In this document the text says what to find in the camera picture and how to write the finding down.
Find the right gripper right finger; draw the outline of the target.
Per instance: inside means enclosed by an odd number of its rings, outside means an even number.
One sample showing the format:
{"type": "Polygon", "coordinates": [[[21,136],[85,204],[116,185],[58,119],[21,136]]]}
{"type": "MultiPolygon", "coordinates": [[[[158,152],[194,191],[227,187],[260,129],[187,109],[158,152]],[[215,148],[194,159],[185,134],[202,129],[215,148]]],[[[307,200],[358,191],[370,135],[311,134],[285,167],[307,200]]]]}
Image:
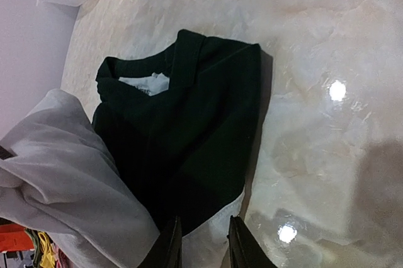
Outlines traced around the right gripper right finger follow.
{"type": "Polygon", "coordinates": [[[274,263],[263,252],[241,217],[230,217],[228,239],[231,267],[276,268],[274,263]]]}

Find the white cloth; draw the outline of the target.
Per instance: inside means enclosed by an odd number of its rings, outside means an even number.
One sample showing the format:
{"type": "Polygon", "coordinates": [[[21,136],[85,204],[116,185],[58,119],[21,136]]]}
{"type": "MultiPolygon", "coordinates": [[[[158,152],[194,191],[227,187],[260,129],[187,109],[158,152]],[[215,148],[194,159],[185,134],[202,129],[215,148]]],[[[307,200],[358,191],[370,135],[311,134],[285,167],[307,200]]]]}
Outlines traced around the white cloth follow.
{"type": "Polygon", "coordinates": [[[89,119],[45,97],[1,140],[1,217],[76,267],[138,267],[179,218],[183,267],[220,267],[261,110],[261,47],[188,30],[138,60],[106,58],[89,119]]]}

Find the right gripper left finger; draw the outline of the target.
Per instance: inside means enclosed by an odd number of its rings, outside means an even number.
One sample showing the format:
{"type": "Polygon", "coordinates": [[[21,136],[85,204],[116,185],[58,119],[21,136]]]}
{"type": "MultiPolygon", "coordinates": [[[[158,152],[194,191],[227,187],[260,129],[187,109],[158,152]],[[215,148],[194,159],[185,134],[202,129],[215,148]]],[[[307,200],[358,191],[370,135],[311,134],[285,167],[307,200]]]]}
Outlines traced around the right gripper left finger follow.
{"type": "Polygon", "coordinates": [[[161,232],[157,242],[154,267],[182,267],[182,226],[180,217],[176,216],[161,232]]]}

